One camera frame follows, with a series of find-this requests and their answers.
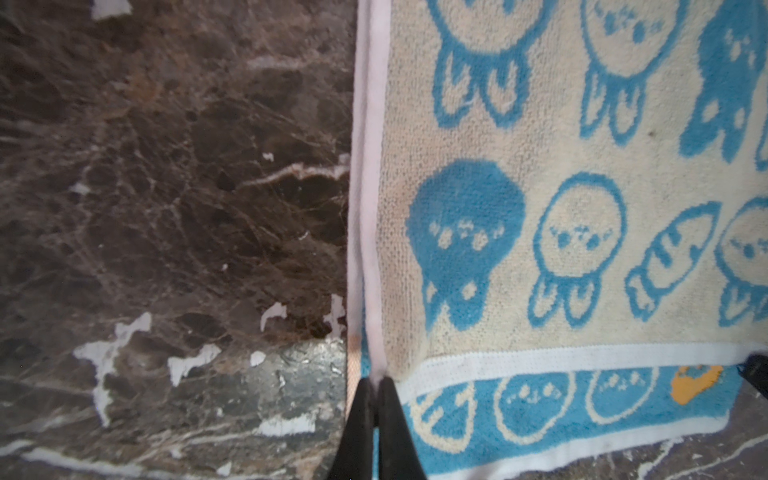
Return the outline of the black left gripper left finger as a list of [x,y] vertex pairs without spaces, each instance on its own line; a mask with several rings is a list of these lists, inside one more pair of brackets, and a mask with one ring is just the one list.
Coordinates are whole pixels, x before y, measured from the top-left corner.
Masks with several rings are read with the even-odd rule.
[[359,381],[328,480],[371,480],[377,398],[369,378]]

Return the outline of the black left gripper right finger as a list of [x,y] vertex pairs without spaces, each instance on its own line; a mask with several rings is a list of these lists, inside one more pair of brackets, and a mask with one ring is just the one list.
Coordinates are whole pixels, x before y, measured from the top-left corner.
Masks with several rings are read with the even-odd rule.
[[384,377],[378,386],[378,478],[426,480],[394,381]]

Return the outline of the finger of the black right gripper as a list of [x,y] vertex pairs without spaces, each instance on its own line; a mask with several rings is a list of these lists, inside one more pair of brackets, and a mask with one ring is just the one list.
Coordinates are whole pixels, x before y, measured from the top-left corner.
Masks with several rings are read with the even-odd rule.
[[766,355],[751,354],[738,366],[738,372],[763,398],[768,398],[768,357]]

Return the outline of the blue bunny pattern towel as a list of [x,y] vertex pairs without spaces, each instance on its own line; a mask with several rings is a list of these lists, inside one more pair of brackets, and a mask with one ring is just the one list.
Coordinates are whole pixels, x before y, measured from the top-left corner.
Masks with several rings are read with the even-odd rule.
[[349,200],[348,415],[391,378],[427,479],[718,431],[767,356],[767,5],[362,1]]

